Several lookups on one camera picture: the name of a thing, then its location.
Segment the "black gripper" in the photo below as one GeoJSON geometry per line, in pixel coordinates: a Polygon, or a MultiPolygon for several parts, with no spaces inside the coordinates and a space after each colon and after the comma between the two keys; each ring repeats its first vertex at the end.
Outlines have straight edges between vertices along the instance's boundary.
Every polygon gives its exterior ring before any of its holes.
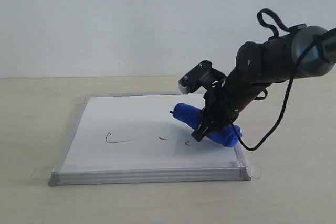
{"type": "Polygon", "coordinates": [[[227,77],[202,77],[201,84],[206,89],[204,107],[201,113],[201,122],[191,136],[197,142],[202,141],[209,133],[219,132],[230,125],[230,117],[225,105],[225,96],[222,91],[227,77]]]}

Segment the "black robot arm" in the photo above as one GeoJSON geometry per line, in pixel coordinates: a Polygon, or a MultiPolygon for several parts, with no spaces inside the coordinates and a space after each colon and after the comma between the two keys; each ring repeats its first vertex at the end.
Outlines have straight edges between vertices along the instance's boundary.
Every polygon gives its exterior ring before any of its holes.
{"type": "Polygon", "coordinates": [[[224,129],[273,83],[324,76],[334,65],[335,29],[308,26],[263,44],[244,43],[226,79],[207,84],[201,122],[192,137],[199,142],[224,129]]]}

